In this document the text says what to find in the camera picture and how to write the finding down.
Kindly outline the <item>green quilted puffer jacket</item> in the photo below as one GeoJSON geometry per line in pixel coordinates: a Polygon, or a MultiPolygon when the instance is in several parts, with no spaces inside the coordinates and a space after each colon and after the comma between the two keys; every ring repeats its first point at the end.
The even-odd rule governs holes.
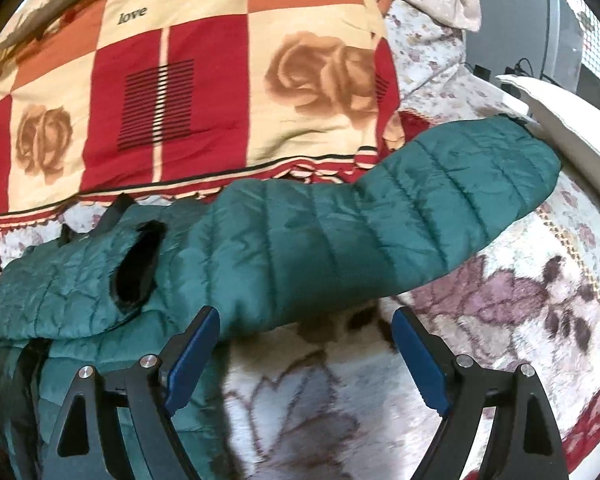
{"type": "Polygon", "coordinates": [[[118,197],[0,276],[0,456],[36,479],[71,379],[137,366],[204,307],[221,340],[451,273],[553,192],[554,151],[507,116],[416,136],[351,183],[242,179],[210,203],[118,197]]]}

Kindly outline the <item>white floral plush blanket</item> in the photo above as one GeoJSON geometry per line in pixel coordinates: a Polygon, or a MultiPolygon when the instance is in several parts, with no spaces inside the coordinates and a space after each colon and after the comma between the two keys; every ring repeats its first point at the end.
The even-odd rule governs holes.
{"type": "Polygon", "coordinates": [[[600,205],[571,169],[448,275],[234,342],[223,387],[232,479],[407,479],[437,428],[389,318],[411,307],[482,365],[541,374],[567,456],[600,444],[600,205]]]}

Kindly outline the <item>red cream rose quilt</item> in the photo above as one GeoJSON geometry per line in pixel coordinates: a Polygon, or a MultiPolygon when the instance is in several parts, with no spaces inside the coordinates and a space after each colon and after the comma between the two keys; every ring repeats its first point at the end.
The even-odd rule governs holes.
{"type": "Polygon", "coordinates": [[[0,43],[0,219],[350,181],[404,141],[391,0],[47,0],[0,43]]]}

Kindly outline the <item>grey cabinet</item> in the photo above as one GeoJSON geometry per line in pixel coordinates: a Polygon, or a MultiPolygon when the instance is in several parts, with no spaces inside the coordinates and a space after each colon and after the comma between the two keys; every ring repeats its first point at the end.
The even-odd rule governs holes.
{"type": "Polygon", "coordinates": [[[600,20],[584,0],[480,0],[480,10],[466,36],[475,74],[535,77],[600,110],[600,20]]]}

